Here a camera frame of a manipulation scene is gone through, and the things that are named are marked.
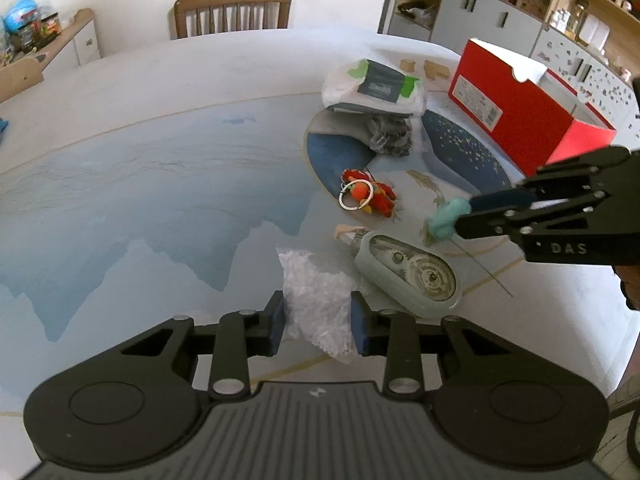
white plastic bag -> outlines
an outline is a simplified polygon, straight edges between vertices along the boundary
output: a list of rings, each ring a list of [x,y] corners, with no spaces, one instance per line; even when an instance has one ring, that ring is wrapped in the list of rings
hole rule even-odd
[[[350,314],[351,291],[356,283],[344,272],[321,272],[311,255],[308,251],[278,248],[284,269],[287,333],[349,363],[355,354]]]
[[[424,114],[427,95],[418,78],[361,59],[331,71],[322,86],[322,102],[332,111],[412,117]]]

orange pom-pom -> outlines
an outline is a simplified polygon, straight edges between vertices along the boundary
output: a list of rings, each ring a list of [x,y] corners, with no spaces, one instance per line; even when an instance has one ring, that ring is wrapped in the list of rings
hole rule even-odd
[[[364,182],[356,182],[351,186],[351,196],[358,202],[366,200],[369,197],[369,186]]]

cable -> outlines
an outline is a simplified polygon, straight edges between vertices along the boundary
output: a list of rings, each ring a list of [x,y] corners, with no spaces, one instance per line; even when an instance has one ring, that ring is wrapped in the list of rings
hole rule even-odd
[[[638,429],[638,418],[640,418],[640,408],[634,411],[629,422],[629,429],[626,432],[626,452],[631,462],[640,469],[640,451],[636,446],[636,430]]]

mint green tape dispenser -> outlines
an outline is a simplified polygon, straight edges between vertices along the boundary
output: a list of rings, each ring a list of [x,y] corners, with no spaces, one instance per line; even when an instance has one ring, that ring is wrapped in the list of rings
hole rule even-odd
[[[349,244],[362,275],[415,316],[447,316],[460,302],[455,272],[426,248],[352,226],[338,226],[335,236]]]

human hand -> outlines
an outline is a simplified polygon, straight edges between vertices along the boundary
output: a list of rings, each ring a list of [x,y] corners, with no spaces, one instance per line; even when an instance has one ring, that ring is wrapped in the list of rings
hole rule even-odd
[[[640,310],[640,266],[617,266],[614,271],[620,278],[626,306],[631,310]]]

